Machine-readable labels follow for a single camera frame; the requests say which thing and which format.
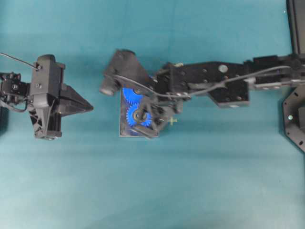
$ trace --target screw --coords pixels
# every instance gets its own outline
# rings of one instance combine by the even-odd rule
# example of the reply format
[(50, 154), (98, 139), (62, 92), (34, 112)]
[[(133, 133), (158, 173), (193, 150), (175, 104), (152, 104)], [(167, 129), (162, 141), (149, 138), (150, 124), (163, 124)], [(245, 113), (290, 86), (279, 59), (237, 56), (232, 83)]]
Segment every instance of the screw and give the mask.
[(218, 67), (218, 70), (222, 73), (226, 73), (229, 69), (227, 65), (222, 64)]
[(13, 88), (13, 90), (18, 90), (19, 86), (17, 84), (13, 84), (12, 88)]

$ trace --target teal surface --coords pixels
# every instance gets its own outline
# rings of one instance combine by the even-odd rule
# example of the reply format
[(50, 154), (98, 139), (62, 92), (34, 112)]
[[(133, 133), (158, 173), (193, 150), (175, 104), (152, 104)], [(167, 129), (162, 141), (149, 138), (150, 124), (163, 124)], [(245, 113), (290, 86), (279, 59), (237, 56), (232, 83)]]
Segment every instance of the teal surface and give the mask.
[[(149, 71), (166, 61), (239, 62), (291, 52), (284, 0), (1, 0), (0, 51), (53, 53), (94, 111), (63, 137), (9, 112), (0, 136), (1, 229), (303, 229), (304, 155), (282, 133), (287, 90), (251, 106), (194, 98), (154, 140), (119, 138), (119, 95), (98, 92), (116, 48)], [(31, 69), (5, 58), (2, 72)]]

